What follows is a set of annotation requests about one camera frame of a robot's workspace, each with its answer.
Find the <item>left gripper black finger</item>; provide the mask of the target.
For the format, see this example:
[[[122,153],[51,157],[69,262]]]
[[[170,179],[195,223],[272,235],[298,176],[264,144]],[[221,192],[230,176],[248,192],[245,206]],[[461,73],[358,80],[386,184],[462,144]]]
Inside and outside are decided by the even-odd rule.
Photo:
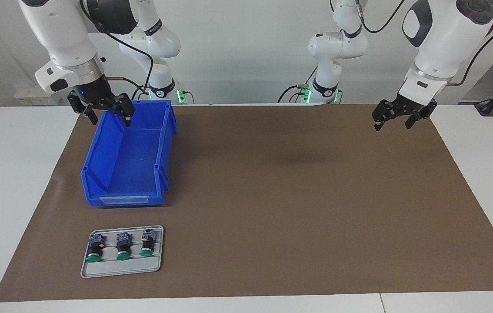
[[[422,119],[429,119],[431,113],[433,113],[436,107],[437,104],[429,104],[419,110],[414,111],[405,122],[406,129],[410,130],[415,125],[415,123]]]
[[[382,100],[378,103],[372,113],[374,129],[380,131],[384,123],[396,117],[405,115],[406,106],[398,102]]]

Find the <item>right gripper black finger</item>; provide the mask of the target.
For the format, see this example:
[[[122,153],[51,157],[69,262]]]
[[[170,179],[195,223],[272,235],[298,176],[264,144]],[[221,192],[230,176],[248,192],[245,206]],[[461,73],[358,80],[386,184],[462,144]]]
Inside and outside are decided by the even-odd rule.
[[[75,90],[69,92],[67,100],[75,113],[83,115],[84,117],[89,119],[92,125],[97,125],[99,119],[95,111],[93,110],[92,104],[87,104],[83,102],[77,95]]]
[[[133,102],[129,98],[127,93],[122,93],[120,95],[113,95],[113,97],[108,97],[106,100],[106,109],[110,113],[113,113],[121,119],[123,119],[123,124],[126,127],[131,126],[131,120],[135,113],[135,107]]]

